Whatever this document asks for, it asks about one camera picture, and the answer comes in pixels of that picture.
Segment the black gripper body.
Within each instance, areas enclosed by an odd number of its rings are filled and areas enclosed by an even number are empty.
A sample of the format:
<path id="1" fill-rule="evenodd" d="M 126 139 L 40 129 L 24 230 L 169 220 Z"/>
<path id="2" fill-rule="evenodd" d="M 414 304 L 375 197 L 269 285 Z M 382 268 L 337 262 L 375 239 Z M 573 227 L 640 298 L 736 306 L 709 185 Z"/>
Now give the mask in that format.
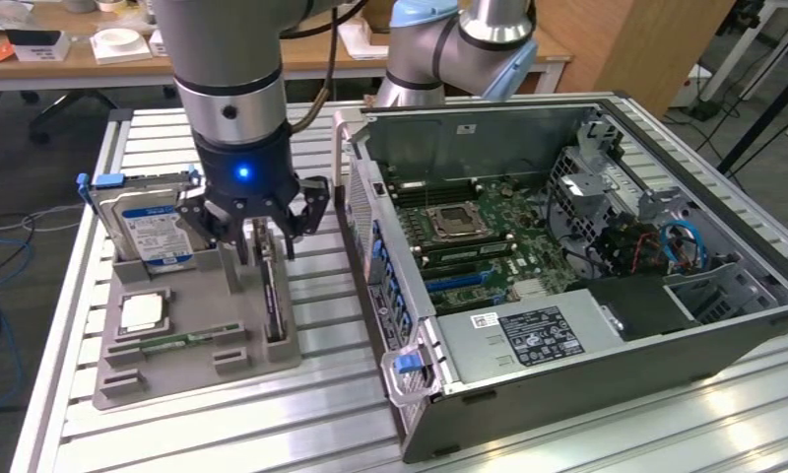
<path id="1" fill-rule="evenodd" d="M 299 192 L 290 153 L 290 126 L 279 125 L 261 140 L 239 145 L 210 142 L 193 133 L 206 198 L 234 220 L 289 219 Z"/>

